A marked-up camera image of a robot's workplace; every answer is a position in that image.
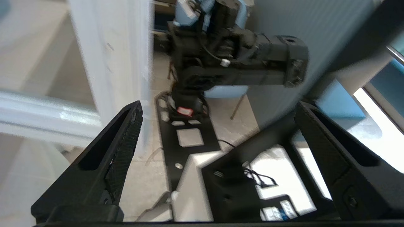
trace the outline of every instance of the light blue wall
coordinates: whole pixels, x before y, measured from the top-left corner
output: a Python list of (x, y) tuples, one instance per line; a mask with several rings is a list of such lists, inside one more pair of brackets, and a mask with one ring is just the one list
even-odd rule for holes
[(250, 88), (248, 99), (260, 127), (294, 107), (375, 5), (373, 0), (255, 0), (254, 31), (296, 36), (310, 53), (306, 81), (298, 88)]

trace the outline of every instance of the black metal base plate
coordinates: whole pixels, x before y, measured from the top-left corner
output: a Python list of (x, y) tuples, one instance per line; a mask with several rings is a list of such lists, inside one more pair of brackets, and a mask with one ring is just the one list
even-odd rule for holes
[[(183, 168), (187, 162), (188, 156), (195, 153), (203, 153), (210, 151), (219, 151), (220, 146), (217, 141), (216, 133), (209, 117), (199, 120), (200, 124), (191, 124), (189, 121), (182, 121), (183, 125), (173, 125), (173, 121), (168, 116), (168, 91), (164, 91), (156, 96), (156, 113), (160, 128), (161, 143), (166, 163), (167, 178), (169, 190), (177, 189), (181, 178)], [(177, 130), (197, 128), (200, 131), (203, 145), (193, 147), (182, 147), (179, 143)]]

